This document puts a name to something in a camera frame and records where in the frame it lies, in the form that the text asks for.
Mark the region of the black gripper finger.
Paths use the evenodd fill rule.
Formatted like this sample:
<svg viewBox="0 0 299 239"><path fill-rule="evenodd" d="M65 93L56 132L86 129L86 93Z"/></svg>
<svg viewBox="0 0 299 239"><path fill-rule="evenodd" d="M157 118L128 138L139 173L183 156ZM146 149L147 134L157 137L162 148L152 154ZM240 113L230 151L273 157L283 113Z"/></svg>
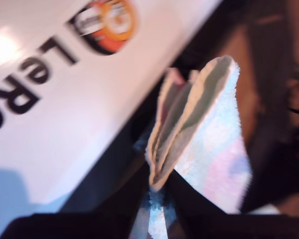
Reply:
<svg viewBox="0 0 299 239"><path fill-rule="evenodd" d="M139 169L114 194L99 205L98 239L127 239L132 230L141 202L148 189L148 169Z"/></svg>
<svg viewBox="0 0 299 239"><path fill-rule="evenodd" d="M176 171L170 174L165 185L187 239L225 238L215 227L216 219L224 216L224 211L194 190Z"/></svg>

